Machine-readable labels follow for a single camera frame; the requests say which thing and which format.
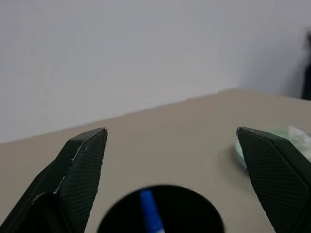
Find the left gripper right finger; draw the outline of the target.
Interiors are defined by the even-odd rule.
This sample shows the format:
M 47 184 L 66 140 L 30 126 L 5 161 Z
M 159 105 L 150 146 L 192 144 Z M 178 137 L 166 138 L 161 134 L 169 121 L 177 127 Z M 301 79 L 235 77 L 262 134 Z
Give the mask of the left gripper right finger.
M 311 163 L 281 136 L 247 127 L 236 135 L 251 185 L 277 233 L 311 231 Z

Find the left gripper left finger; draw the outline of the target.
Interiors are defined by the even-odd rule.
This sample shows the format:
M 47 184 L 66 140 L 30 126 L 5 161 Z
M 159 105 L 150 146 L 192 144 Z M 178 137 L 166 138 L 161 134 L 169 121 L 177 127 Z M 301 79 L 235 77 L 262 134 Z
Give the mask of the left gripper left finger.
M 83 233 L 98 191 L 107 137 L 106 128 L 97 128 L 68 140 L 33 179 L 0 231 Z

